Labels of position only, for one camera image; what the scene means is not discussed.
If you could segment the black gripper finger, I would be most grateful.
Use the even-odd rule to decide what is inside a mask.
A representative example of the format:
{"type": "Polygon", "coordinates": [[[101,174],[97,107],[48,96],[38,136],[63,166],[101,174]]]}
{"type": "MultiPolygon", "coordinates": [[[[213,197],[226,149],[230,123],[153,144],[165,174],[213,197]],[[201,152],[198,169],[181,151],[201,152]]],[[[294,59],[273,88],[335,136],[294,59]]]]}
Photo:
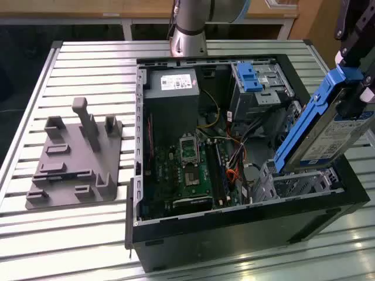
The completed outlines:
{"type": "MultiPolygon", "coordinates": [[[[374,1],[372,1],[372,49],[374,48],[374,1]]],[[[360,70],[360,64],[353,68],[355,71],[360,70]]],[[[348,86],[348,92],[345,94],[343,101],[336,107],[337,113],[343,118],[359,117],[367,104],[374,103],[374,62],[368,69],[362,73],[363,78],[355,81],[352,78],[352,85],[348,86]]]]}
{"type": "Polygon", "coordinates": [[[357,67],[372,49],[372,1],[341,2],[335,39],[340,41],[335,63],[357,67]]]}

